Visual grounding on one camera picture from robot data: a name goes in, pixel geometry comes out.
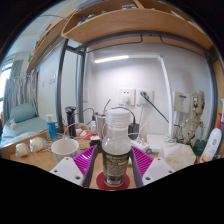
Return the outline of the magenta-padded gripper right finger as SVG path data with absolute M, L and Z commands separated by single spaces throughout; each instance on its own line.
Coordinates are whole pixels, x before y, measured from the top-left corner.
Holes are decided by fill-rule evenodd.
M 131 147 L 130 157 L 137 188 L 148 185 L 175 172 L 161 157 L 153 158 L 134 146 Z

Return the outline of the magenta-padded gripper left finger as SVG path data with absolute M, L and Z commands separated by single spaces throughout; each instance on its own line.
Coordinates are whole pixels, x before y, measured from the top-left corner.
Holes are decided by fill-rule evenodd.
M 63 158 L 51 170 L 51 173 L 76 185 L 88 188 L 91 183 L 94 163 L 97 155 L 98 146 L 91 146 L 73 158 Z

